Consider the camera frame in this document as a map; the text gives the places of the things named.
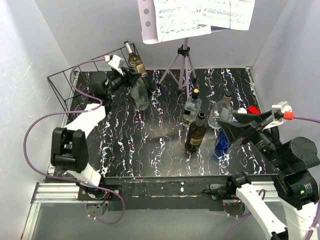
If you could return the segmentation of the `dark green wine bottle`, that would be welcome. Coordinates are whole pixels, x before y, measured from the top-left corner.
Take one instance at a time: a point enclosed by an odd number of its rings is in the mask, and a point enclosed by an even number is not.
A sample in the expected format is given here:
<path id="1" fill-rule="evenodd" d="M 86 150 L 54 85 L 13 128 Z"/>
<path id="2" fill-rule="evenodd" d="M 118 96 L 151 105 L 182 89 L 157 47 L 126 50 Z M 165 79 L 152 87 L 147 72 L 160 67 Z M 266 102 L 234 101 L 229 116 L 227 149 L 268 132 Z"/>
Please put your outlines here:
<path id="1" fill-rule="evenodd" d="M 134 63 L 136 70 L 138 71 L 139 74 L 141 74 L 141 79 L 144 81 L 147 91 L 152 90 L 152 84 L 151 81 L 148 77 L 147 71 L 145 69 L 145 66 L 143 64 L 142 59 L 140 58 L 139 55 L 135 54 L 130 46 L 130 43 L 128 41 L 125 41 L 124 46 L 126 47 L 128 51 L 128 63 Z"/>

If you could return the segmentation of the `tall clear bottle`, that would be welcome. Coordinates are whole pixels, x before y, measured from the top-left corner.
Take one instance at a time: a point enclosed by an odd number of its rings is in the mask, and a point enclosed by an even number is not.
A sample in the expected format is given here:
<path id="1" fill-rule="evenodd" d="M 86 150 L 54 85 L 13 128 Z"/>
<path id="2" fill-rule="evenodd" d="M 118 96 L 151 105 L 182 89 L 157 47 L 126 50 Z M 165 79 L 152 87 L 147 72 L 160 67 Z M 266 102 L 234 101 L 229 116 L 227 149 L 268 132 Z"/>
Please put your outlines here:
<path id="1" fill-rule="evenodd" d="M 130 95 L 134 100 L 134 105 L 137 110 L 144 111 L 149 106 L 149 98 L 145 82 L 139 76 L 134 85 L 130 89 Z"/>

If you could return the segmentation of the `small clear glass bottle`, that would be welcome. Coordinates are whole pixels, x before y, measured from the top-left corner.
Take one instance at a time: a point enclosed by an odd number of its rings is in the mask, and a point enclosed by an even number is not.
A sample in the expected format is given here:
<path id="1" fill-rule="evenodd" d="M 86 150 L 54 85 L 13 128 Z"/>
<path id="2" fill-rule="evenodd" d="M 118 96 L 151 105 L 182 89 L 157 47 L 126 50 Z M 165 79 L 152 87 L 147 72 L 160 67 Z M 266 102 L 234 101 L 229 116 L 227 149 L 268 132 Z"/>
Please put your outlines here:
<path id="1" fill-rule="evenodd" d="M 207 121 L 212 129 L 218 130 L 221 128 L 219 121 L 230 120 L 230 116 L 232 115 L 231 97 L 232 93 L 226 91 L 223 98 L 212 106 Z"/>

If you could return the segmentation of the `blue square bottle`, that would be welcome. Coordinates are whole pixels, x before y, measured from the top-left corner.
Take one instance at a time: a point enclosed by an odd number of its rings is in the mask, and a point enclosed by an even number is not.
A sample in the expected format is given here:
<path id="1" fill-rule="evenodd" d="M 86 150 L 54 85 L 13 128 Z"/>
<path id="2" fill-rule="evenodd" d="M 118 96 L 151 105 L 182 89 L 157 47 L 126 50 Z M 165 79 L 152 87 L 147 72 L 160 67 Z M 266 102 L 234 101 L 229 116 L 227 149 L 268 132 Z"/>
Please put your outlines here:
<path id="1" fill-rule="evenodd" d="M 228 141 L 224 130 L 221 129 L 215 140 L 215 150 L 226 152 L 230 148 L 230 146 L 231 143 Z"/>

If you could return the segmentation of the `green wine bottle silver neck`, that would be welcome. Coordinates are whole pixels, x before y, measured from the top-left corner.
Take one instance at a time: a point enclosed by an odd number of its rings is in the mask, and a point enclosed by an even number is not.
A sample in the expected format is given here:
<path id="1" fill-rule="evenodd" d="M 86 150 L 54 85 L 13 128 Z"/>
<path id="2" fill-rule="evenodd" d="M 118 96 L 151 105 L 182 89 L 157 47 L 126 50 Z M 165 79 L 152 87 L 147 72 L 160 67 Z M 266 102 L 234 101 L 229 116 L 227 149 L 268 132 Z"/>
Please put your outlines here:
<path id="1" fill-rule="evenodd" d="M 199 112 L 195 121 L 189 126 L 185 148 L 191 153 L 196 152 L 203 141 L 207 130 L 205 118 L 206 114 L 204 112 Z"/>

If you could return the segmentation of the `clear bottle black cap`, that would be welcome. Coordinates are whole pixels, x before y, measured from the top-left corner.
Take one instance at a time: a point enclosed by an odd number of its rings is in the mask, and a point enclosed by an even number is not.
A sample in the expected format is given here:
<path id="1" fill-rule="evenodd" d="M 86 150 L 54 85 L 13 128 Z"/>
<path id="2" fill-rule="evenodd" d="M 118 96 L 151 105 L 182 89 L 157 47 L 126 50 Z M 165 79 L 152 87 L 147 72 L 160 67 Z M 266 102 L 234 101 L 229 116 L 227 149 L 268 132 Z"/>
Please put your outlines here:
<path id="1" fill-rule="evenodd" d="M 202 100 L 200 99 L 199 94 L 199 89 L 195 88 L 185 102 L 182 116 L 182 125 L 186 128 L 188 128 L 190 124 L 196 120 L 196 117 L 200 112 Z"/>

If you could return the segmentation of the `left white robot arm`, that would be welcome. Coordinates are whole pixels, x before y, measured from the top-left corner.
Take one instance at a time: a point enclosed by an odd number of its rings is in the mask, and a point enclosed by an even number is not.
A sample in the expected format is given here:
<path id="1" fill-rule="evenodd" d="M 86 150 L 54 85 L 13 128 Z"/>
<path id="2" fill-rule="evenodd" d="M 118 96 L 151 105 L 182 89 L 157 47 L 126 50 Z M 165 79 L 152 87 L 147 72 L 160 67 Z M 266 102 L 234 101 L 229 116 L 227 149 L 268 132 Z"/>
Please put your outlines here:
<path id="1" fill-rule="evenodd" d="M 52 132 L 50 163 L 79 180 L 78 185 L 95 200 L 103 199 L 107 191 L 101 184 L 103 177 L 89 164 L 87 137 L 111 110 L 112 94 L 120 88 L 135 87 L 140 79 L 141 74 L 133 67 L 93 72 L 88 93 L 102 102 L 90 101 L 85 112 Z"/>

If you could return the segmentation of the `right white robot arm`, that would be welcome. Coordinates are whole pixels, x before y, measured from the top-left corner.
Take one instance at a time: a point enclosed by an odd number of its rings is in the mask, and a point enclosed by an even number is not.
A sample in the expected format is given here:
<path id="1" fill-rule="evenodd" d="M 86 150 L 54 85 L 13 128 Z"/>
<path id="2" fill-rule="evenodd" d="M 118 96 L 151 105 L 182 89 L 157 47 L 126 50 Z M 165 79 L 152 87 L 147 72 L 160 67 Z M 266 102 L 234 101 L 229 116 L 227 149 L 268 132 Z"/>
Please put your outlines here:
<path id="1" fill-rule="evenodd" d="M 278 171 L 272 181 L 283 206 L 286 224 L 283 224 L 255 192 L 245 173 L 231 175 L 226 180 L 226 192 L 232 199 L 240 199 L 256 219 L 267 240 L 316 240 L 320 220 L 319 185 L 309 169 L 320 164 L 313 141 L 298 136 L 281 143 L 279 129 L 272 124 L 293 120 L 292 111 L 270 110 L 260 114 L 235 112 L 236 123 L 220 120 L 218 123 L 227 140 L 241 144 L 249 142 Z"/>

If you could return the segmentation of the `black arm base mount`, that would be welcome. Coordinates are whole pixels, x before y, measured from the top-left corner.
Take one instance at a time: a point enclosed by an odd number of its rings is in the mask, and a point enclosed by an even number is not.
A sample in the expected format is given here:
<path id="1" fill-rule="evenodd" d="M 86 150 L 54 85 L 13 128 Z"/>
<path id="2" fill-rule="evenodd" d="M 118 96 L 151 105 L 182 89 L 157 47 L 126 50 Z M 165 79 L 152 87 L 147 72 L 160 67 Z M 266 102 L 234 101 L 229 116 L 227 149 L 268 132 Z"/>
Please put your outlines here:
<path id="1" fill-rule="evenodd" d="M 124 203 L 111 194 L 108 210 L 210 210 L 223 211 L 238 202 L 226 188 L 226 176 L 106 177 L 103 188 L 117 190 Z"/>

